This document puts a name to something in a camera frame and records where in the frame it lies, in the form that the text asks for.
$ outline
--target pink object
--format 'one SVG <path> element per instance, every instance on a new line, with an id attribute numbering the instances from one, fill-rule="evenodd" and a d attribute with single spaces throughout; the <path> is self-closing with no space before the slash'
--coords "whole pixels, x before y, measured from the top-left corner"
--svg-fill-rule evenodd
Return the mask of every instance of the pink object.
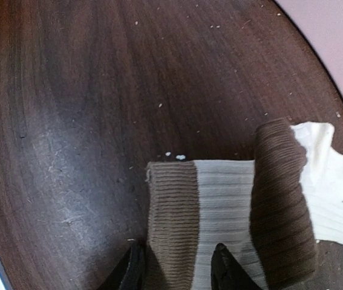
<path id="1" fill-rule="evenodd" d="M 343 1 L 276 2 L 310 42 L 343 97 Z"/>

